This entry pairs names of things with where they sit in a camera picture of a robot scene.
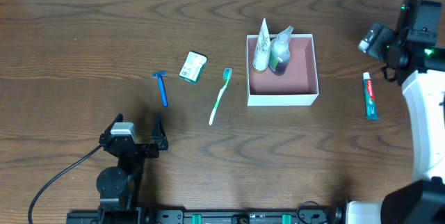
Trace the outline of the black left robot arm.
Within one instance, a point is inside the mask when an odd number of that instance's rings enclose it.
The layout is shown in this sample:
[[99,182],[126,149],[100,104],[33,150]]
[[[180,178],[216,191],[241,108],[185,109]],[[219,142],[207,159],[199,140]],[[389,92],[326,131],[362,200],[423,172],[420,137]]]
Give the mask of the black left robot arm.
[[157,115],[151,133],[152,142],[137,144],[134,123],[124,122],[120,113],[99,138],[106,152],[118,159],[98,175],[96,187],[100,194],[99,223],[154,223],[155,213],[138,204],[138,193],[146,159],[159,157],[168,149],[168,140]]

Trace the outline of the white box pink interior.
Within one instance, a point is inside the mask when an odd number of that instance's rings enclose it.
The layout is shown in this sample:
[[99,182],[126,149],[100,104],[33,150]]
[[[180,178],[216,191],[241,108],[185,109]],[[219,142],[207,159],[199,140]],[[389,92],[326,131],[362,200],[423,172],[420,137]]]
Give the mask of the white box pink interior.
[[269,68],[260,72],[253,68],[257,35],[246,36],[246,81],[248,106],[310,106],[319,95],[314,37],[293,34],[291,59],[281,76]]

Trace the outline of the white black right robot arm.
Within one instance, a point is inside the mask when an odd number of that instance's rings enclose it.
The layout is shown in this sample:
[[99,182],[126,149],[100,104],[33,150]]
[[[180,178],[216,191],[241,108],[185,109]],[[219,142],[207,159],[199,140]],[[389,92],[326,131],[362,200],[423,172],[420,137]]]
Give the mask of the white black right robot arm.
[[381,202],[351,201],[346,223],[444,222],[444,48],[436,45],[440,2],[404,0],[396,29],[372,25],[359,43],[402,89],[410,114],[412,183]]

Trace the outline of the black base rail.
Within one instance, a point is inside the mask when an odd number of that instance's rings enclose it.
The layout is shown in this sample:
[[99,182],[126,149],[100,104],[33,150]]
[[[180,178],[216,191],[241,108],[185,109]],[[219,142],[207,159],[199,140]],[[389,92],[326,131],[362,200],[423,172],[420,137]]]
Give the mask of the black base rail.
[[340,208],[320,209],[304,207],[295,211],[182,211],[158,210],[148,213],[143,210],[72,211],[67,214],[67,223],[153,223],[153,224],[256,224],[256,223],[380,223],[380,205],[368,202],[361,205],[353,202],[346,212]]

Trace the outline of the green white soap packet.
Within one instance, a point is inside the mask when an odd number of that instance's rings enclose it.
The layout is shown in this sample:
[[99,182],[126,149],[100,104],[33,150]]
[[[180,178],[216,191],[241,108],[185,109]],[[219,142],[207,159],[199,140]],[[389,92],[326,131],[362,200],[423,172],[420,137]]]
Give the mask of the green white soap packet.
[[190,51],[179,72],[179,77],[190,83],[197,83],[207,63],[207,57],[194,51]]

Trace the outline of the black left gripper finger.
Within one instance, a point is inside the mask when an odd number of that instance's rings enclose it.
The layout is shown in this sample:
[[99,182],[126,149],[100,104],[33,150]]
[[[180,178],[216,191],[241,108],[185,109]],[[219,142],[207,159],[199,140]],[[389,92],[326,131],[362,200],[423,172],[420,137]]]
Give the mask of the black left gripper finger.
[[162,124],[162,116],[160,113],[158,113],[155,117],[151,132],[151,138],[154,140],[155,143],[167,142],[167,137]]
[[123,121],[123,115],[121,113],[118,113],[115,119],[112,121],[112,123],[105,129],[104,134],[110,134],[114,124],[122,121]]

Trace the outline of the green Colgate toothpaste tube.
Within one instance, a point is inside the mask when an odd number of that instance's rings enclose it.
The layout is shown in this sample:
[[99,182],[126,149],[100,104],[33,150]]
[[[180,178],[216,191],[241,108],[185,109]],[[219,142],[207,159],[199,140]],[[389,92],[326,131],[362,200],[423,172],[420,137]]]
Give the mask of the green Colgate toothpaste tube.
[[373,83],[371,76],[368,72],[363,73],[363,84],[364,84],[364,99],[366,107],[366,119],[367,120],[377,120],[378,111],[375,103],[375,96],[373,92]]

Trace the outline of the blue disposable razor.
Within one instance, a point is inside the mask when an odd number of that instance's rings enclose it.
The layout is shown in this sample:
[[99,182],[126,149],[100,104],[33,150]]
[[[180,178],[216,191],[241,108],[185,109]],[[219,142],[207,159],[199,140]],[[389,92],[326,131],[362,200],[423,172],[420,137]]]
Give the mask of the blue disposable razor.
[[158,71],[158,72],[154,72],[152,74],[152,76],[154,78],[157,79],[158,84],[159,84],[159,90],[160,90],[160,94],[161,94],[161,98],[162,98],[162,102],[163,102],[163,106],[167,107],[168,106],[168,98],[166,95],[166,90],[165,90],[165,85],[163,82],[163,77],[167,74],[167,72],[165,70],[162,71]]

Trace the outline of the clear mouthwash bottle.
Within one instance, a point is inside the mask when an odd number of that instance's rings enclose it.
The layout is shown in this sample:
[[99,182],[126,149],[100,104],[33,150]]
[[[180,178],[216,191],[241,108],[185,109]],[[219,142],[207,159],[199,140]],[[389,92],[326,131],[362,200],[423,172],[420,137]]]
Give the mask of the clear mouthwash bottle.
[[285,73],[286,67],[291,59],[289,43],[291,41],[293,30],[294,28],[289,26],[271,41],[268,66],[277,76],[281,76]]

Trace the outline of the green white toothbrush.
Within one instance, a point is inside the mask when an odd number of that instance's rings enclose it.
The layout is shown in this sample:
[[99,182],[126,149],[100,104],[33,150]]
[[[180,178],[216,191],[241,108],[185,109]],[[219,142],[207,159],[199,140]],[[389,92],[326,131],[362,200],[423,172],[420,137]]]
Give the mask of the green white toothbrush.
[[225,70],[224,70],[223,79],[225,80],[225,84],[220,89],[220,91],[218,93],[218,96],[217,96],[217,99],[216,99],[216,103],[214,104],[214,107],[213,107],[213,109],[211,111],[211,115],[209,117],[209,125],[213,124],[213,121],[214,121],[214,118],[216,116],[216,112],[217,112],[217,109],[218,109],[218,105],[220,103],[221,97],[223,96],[225,90],[228,87],[229,81],[230,81],[230,79],[232,77],[232,72],[233,72],[233,68],[232,67],[226,67]]

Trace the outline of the white shampoo tube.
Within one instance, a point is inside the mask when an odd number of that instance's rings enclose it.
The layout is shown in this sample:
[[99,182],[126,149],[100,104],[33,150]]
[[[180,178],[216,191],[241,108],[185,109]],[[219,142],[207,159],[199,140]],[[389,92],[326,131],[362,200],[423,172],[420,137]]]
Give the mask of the white shampoo tube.
[[270,58],[270,35],[266,19],[261,23],[260,32],[257,38],[254,58],[252,61],[253,68],[258,72],[263,72],[268,68]]

